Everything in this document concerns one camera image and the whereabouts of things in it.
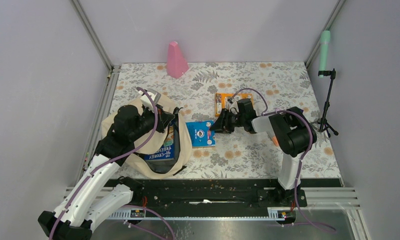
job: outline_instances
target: white wall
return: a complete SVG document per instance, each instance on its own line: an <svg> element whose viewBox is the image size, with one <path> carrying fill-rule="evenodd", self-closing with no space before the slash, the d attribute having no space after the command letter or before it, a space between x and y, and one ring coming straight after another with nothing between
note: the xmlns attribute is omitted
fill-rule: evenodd
<svg viewBox="0 0 400 240"><path fill-rule="evenodd" d="M0 240L75 181L107 70L68 0L0 1Z"/></svg>
<svg viewBox="0 0 400 240"><path fill-rule="evenodd" d="M114 64L305 61L337 0L81 0Z"/></svg>
<svg viewBox="0 0 400 240"><path fill-rule="evenodd" d="M373 240L400 239L400 0L347 1L331 30L329 122L342 176ZM323 106L329 78L309 71Z"/></svg>

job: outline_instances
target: microphone stand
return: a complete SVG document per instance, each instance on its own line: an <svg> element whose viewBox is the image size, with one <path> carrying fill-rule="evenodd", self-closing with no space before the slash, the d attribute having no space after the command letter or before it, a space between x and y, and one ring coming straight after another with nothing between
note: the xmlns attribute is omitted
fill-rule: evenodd
<svg viewBox="0 0 400 240"><path fill-rule="evenodd" d="M326 96L326 101L325 104L323 105L323 114L322 117L317 121L317 123L320 125L318 131L320 133L326 131L326 133L328 133L329 138L331 137L331 134L329 134L328 129L330 129L334 133L334 135L338 136L338 132L333 127L331 127L331 125L328 123L328 120L326 119L326 114L329 108L329 96L331 95L332 83L334 82L335 74L336 72L334 68L332 69L332 71L318 71L318 76L319 75L330 76L331 79L331 82L329 84L328 95Z"/></svg>

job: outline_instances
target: metal frame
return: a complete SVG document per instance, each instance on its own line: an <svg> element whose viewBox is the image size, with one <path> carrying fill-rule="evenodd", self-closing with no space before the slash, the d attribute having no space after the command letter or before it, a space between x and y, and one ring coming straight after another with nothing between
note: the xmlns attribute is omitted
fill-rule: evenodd
<svg viewBox="0 0 400 240"><path fill-rule="evenodd" d="M85 27L86 31L88 32L89 37L92 40L95 48L97 49L98 53L100 54L101 59L103 60L105 66L108 70L112 70L113 64L110 61L104 47L102 46L100 39L98 38L97 34L95 33L94 29L92 28L91 23L89 22L88 16L86 15L85 11L79 0L70 0L70 3L73 5L76 13L78 14L83 26Z"/></svg>
<svg viewBox="0 0 400 240"><path fill-rule="evenodd" d="M107 83L104 85L103 94L101 95L100 104L95 114L95 122L92 126L91 133L89 135L88 144L85 148L82 164L79 168L79 175L77 176L76 182L82 177L85 170L85 166L88 164L89 160L93 157L93 152L98 141L101 139L101 122L110 113L111 103L113 101L114 91L116 90L117 80L119 79L121 65L116 65L113 67L113 71L108 76Z"/></svg>
<svg viewBox="0 0 400 240"><path fill-rule="evenodd" d="M114 188L103 187L94 203L109 194ZM73 187L66 189L67 197ZM370 240L369 231L364 222L362 210L357 200L356 191L352 187L303 187L306 194L308 206L305 210L343 210L348 216L350 225L356 240ZM277 210L289 210L288 207L268 207L269 217L164 217L166 220L173 221L275 221L274 213ZM124 206L113 213L109 220L127 220L128 209ZM160 220L157 217L146 217L145 220Z"/></svg>
<svg viewBox="0 0 400 240"><path fill-rule="evenodd" d="M340 13L340 11L346 1L347 0L338 0L337 4L335 5L334 9L332 10L331 15L329 16L328 20L326 21L325 26L323 27L321 32L331 29L332 25L335 22L335 19L337 18L338 14ZM315 45L314 45L312 51L309 53L307 60L304 62L307 70L309 69L313 60L315 60L317 54L319 53L319 45L320 45L320 34L319 34L318 38L316 39Z"/></svg>

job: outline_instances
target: book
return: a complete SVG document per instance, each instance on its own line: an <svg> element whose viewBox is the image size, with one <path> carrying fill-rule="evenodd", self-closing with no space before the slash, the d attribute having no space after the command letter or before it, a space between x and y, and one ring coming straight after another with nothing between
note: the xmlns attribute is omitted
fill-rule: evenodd
<svg viewBox="0 0 400 240"><path fill-rule="evenodd" d="M160 149L153 154L144 155L145 161L167 161L175 157L175 134L174 121L169 124L169 130L166 139Z"/></svg>
<svg viewBox="0 0 400 240"><path fill-rule="evenodd" d="M210 131L213 121L193 121L186 123L193 148L214 147L214 131Z"/></svg>

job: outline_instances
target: floral tablecloth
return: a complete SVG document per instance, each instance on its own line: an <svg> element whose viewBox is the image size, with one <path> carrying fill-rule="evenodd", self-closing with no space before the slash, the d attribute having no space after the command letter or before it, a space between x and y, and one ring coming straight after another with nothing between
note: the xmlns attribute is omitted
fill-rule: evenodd
<svg viewBox="0 0 400 240"><path fill-rule="evenodd" d="M135 87L152 88L183 107L186 122L215 120L215 93L234 93L254 88L266 98L269 110L297 106L312 122L319 109L303 62L207 62L190 63L179 79L167 75L164 63L126 63L121 67L110 113L138 97ZM254 93L259 114L265 105ZM303 178L338 178L340 172L326 134L304 159ZM172 178L276 178L281 168L282 150L267 133L249 134L236 129L232 134L216 134L216 147L195 148L187 167ZM145 178L126 163L112 178Z"/></svg>

